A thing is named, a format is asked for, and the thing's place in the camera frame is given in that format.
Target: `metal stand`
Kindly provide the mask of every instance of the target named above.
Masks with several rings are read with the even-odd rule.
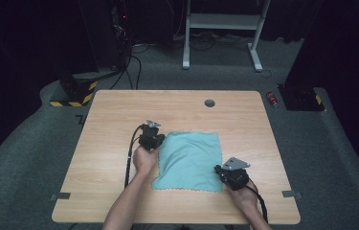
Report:
[[[230,29],[230,30],[251,30],[256,31],[253,43],[248,43],[248,50],[253,59],[254,67],[257,72],[262,71],[257,54],[259,36],[265,22],[271,0],[266,0],[260,15],[239,15],[239,14],[211,14],[211,13],[191,13],[191,0],[188,0],[186,16],[185,47],[183,53],[183,68],[191,67],[190,56],[190,36],[191,28],[206,29]]]

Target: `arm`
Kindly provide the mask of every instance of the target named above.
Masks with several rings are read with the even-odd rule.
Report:
[[[247,186],[250,188],[255,188],[253,183],[249,181]],[[231,189],[227,190],[231,197],[233,198],[236,207],[242,212],[242,214],[247,218],[248,222],[251,224],[254,230],[270,230],[271,227],[263,219],[262,214],[257,208],[257,196],[250,190],[243,188],[237,191]]]
[[[152,152],[148,152],[142,147],[135,149],[133,163],[137,172],[111,206],[104,221],[103,230],[130,229],[140,201],[140,192],[158,159],[158,153],[158,149]]]

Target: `hand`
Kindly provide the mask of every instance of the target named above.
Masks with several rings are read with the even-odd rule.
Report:
[[[137,173],[149,174],[155,163],[158,161],[158,149],[152,149],[151,152],[142,146],[137,147],[134,151],[133,163],[137,169]]]
[[[257,191],[255,185],[248,181],[247,186],[252,188],[254,191]],[[236,207],[248,217],[252,212],[255,212],[258,204],[257,195],[255,195],[251,190],[247,188],[242,188],[237,191],[233,191],[231,188],[227,188],[227,191],[230,193]]]

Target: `dark background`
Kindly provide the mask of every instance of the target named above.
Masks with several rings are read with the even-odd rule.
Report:
[[[151,1],[152,5],[147,2],[127,1],[133,11],[138,6],[148,6],[142,14],[134,14],[134,32],[137,30],[142,38],[150,40],[171,37],[178,29],[179,34],[183,34],[181,1],[170,1],[173,12],[167,8],[167,1]],[[195,12],[240,13],[238,9],[241,8],[237,7],[240,2],[251,4],[256,1],[193,2]],[[359,156],[359,0],[325,1],[318,11],[322,2],[272,0],[261,38],[275,40],[283,37],[286,42],[304,38],[316,13],[319,14],[290,76],[297,76],[291,77],[297,79],[296,84],[326,89]],[[45,49],[47,44],[42,36],[40,13],[38,1],[0,1],[0,144],[41,106],[40,89],[58,80],[53,57]],[[147,16],[148,21],[138,24],[138,20]],[[161,16],[169,18],[168,23],[160,25],[161,30],[146,27],[157,26]],[[167,39],[161,38],[161,42],[167,42]]]

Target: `wooden table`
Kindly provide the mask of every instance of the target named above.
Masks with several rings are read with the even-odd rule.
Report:
[[[206,107],[206,100],[214,100],[215,106]],[[291,188],[258,92],[156,90],[97,92],[61,188],[70,197],[57,200],[54,221],[104,221],[123,190],[132,133],[147,119],[162,124],[164,134],[217,132],[224,162],[234,156],[251,164],[247,173],[265,199],[269,222],[300,221],[295,199],[282,195]],[[152,190],[157,168],[146,184],[135,222],[246,223],[225,190]]]

